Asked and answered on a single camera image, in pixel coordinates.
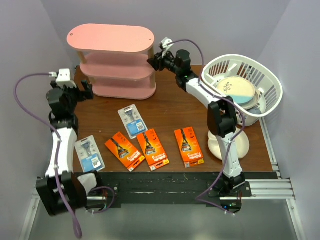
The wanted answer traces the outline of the pink three-tier wooden shelf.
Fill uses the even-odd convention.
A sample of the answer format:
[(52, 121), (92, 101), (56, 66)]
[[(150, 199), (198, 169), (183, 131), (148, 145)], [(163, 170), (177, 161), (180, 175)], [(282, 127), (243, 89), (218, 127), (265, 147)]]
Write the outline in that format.
[(99, 97), (146, 100), (157, 89), (154, 33), (146, 27), (86, 23), (73, 28), (67, 43), (80, 58), (80, 70)]

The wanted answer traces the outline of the blue razor blister pack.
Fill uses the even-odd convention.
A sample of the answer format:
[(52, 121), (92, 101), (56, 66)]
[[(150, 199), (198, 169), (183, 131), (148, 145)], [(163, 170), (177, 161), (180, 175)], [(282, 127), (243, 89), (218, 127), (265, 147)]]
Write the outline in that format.
[(137, 135), (149, 130), (135, 104), (117, 112), (130, 139), (135, 139)]
[(77, 141), (74, 147), (84, 173), (98, 172), (106, 167), (93, 135)]

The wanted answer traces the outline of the orange razor box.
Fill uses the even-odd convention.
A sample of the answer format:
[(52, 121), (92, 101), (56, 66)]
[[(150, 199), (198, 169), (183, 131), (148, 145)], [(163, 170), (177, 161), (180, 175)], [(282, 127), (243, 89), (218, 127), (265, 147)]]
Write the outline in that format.
[(154, 129), (140, 133), (136, 138), (151, 171), (160, 169), (170, 163), (168, 155)]
[(186, 169), (204, 164), (204, 155), (193, 127), (177, 129), (174, 131), (174, 135)]
[(108, 139), (104, 145), (129, 172), (134, 171), (146, 159), (144, 154), (120, 131)]

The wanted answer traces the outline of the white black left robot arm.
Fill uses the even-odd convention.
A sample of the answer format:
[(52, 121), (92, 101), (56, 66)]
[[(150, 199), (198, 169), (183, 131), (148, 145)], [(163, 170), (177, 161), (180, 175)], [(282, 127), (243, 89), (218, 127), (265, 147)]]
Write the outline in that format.
[(79, 119), (75, 114), (79, 102), (94, 97), (93, 86), (81, 82), (83, 90), (73, 82), (59, 85), (52, 81), (46, 100), (51, 109), (49, 127), (53, 138), (50, 163), (44, 177), (36, 182), (36, 190), (50, 216), (75, 211), (87, 206), (87, 196), (99, 196), (104, 184), (97, 171), (91, 170), (77, 176), (73, 170), (74, 148), (78, 139)]

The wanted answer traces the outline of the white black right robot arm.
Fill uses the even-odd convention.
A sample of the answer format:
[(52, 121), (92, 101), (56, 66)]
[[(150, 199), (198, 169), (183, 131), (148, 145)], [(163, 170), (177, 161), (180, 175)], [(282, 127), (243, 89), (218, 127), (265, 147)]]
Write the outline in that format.
[(230, 96), (221, 97), (205, 87), (200, 77), (191, 68), (190, 53), (178, 50), (176, 55), (170, 51), (159, 52), (147, 62), (155, 71), (164, 69), (175, 74), (179, 88), (194, 96), (207, 108), (207, 126), (218, 141), (223, 167), (221, 173), (209, 190), (215, 190), (221, 195), (235, 196), (246, 179), (238, 158), (235, 138), (238, 119), (236, 105)]

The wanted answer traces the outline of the cream and blue floral plate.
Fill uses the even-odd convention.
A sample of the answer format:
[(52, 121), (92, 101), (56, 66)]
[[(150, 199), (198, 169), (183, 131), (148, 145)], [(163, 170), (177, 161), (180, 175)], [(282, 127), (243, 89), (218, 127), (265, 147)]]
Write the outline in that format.
[(256, 92), (254, 85), (250, 81), (237, 76), (220, 80), (216, 88), (224, 95), (232, 97), (233, 101), (238, 105), (250, 102)]

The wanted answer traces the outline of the white plastic laundry basket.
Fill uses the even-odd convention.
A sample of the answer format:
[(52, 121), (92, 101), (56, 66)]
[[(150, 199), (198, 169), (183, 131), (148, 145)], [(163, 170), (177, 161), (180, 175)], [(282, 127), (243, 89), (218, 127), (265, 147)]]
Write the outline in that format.
[(210, 61), (201, 74), (214, 93), (239, 107), (238, 124), (249, 127), (273, 113), (283, 98), (279, 79), (259, 62), (239, 54), (226, 54)]

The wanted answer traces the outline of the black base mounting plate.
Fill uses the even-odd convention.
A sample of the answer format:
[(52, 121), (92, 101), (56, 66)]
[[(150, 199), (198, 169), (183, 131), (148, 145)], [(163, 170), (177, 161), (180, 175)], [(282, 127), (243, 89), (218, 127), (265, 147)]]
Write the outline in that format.
[(245, 197), (253, 196), (253, 181), (276, 180), (274, 172), (246, 172), (245, 184), (229, 190), (211, 172), (101, 172), (98, 186), (88, 196), (87, 210), (120, 208), (125, 204), (199, 205), (237, 213)]

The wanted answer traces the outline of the cream divided plate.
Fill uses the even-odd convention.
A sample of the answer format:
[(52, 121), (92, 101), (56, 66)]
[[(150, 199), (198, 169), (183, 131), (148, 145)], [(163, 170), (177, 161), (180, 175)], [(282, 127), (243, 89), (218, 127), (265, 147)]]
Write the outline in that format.
[[(208, 131), (208, 148), (210, 152), (219, 160), (222, 160), (222, 154), (219, 147), (218, 140), (216, 136), (214, 136), (210, 131)], [(250, 141), (247, 134), (242, 131), (236, 138), (235, 138), (235, 145), (237, 150), (237, 156), (239, 159), (243, 159), (250, 150)]]

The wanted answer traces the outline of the aluminium frame rail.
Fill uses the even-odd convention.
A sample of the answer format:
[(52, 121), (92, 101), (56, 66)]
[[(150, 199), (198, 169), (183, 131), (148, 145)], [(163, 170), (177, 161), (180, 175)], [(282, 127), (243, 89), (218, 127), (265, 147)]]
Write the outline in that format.
[[(156, 173), (219, 173), (220, 160), (209, 151), (207, 118), (163, 116), (150, 118), (169, 155), (170, 164)], [(204, 153), (205, 163), (184, 168), (174, 131), (193, 127)], [(243, 161), (247, 173), (276, 173), (276, 180), (253, 180), (253, 195), (242, 199), (235, 214), (225, 213), (205, 204), (123, 204), (120, 208), (92, 214), (77, 211), (85, 240), (301, 240), (302, 229), (297, 217), (291, 181), (272, 171), (265, 143), (265, 129), (255, 123), (248, 130), (254, 147)], [(102, 148), (106, 169), (100, 173), (131, 173), (107, 150)], [(153, 173), (142, 164), (132, 173)]]

